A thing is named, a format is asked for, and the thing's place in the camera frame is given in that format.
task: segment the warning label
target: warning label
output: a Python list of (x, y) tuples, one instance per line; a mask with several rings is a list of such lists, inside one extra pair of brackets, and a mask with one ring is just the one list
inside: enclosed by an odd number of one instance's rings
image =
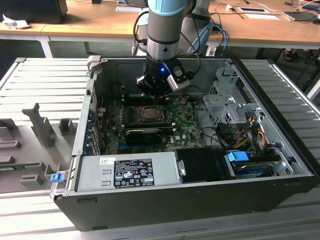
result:
[(131, 188), (155, 185), (151, 159), (114, 162), (114, 187)]

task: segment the blue clip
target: blue clip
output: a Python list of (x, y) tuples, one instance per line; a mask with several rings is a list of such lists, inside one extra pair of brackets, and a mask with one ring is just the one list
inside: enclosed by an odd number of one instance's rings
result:
[(227, 154), (230, 162), (249, 161), (248, 155), (245, 151), (232, 151)]
[(63, 183), (65, 173), (53, 173), (51, 174), (50, 182), (51, 183)]

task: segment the motherboard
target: motherboard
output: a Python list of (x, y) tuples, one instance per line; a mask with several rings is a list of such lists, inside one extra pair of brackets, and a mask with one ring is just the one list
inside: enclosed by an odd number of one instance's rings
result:
[(186, 95), (163, 101), (115, 99), (105, 108), (100, 136), (105, 155), (171, 152), (205, 147), (195, 122), (195, 103)]

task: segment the blue cable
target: blue cable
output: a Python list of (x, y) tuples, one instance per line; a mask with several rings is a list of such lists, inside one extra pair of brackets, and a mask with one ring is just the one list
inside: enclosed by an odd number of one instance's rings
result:
[(221, 57), (224, 55), (224, 53), (225, 53), (225, 50), (226, 50), (226, 48), (227, 48), (227, 36), (226, 36), (226, 32), (221, 28), (221, 27), (219, 27), (218, 25), (215, 25), (214, 24), (214, 26), (217, 28), (217, 29), (219, 29), (220, 30), (220, 32), (223, 34), (223, 37), (224, 37), (224, 46), (223, 46), (223, 50), (222, 50), (222, 53), (221, 53)]

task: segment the white paper on desk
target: white paper on desk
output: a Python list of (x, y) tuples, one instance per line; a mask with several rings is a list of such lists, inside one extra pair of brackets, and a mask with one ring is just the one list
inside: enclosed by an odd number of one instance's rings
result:
[(265, 14), (251, 14), (246, 13), (245, 14), (250, 19), (262, 19), (262, 20), (280, 20), (274, 15), (265, 15)]
[(24, 29), (30, 27), (30, 25), (25, 20), (13, 20), (6, 17), (4, 14), (2, 23), (9, 29)]
[(132, 6), (117, 6), (115, 8), (116, 12), (130, 12), (130, 13), (139, 13), (141, 11), (141, 7), (132, 7)]

